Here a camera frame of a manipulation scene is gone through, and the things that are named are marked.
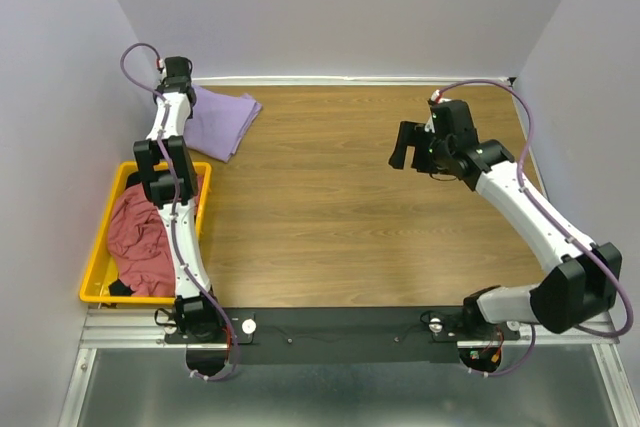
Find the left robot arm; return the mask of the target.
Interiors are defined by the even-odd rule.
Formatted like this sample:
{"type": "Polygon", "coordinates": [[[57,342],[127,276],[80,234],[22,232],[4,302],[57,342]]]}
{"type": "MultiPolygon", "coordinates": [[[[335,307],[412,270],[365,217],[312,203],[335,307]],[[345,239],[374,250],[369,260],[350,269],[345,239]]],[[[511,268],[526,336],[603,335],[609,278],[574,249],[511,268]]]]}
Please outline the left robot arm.
{"type": "Polygon", "coordinates": [[[133,153],[144,193],[157,209],[167,234],[174,274],[174,301],[164,327],[176,341],[212,343],[224,337],[225,322],[212,303],[197,232],[198,178],[184,130],[192,117],[196,93],[192,62],[181,56],[160,58],[160,81],[152,90],[153,126],[133,153]]]}

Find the purple t shirt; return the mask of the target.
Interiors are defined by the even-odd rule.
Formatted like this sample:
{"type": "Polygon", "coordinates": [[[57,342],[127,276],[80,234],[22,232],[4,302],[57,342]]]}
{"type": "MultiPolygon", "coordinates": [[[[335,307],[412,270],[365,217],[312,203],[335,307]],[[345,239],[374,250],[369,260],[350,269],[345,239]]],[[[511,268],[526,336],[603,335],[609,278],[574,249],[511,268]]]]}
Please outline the purple t shirt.
{"type": "Polygon", "coordinates": [[[196,86],[197,101],[187,120],[184,139],[188,148],[228,163],[262,110],[248,94],[219,94],[196,86]]]}

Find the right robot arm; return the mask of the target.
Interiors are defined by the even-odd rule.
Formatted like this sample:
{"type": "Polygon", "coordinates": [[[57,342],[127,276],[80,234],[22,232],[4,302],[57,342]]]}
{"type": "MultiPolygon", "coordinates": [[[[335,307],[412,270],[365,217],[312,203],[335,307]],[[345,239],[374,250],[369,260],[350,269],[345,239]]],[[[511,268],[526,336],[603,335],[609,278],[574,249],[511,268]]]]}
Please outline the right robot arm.
{"type": "Polygon", "coordinates": [[[493,286],[463,301],[468,330],[509,321],[533,323],[562,334],[611,309],[622,255],[597,244],[564,218],[524,176],[514,156],[495,139],[480,141],[469,106],[446,100],[430,106],[425,123],[399,125],[389,164],[430,176],[453,176],[487,200],[527,243],[545,274],[533,285],[493,286]]]}

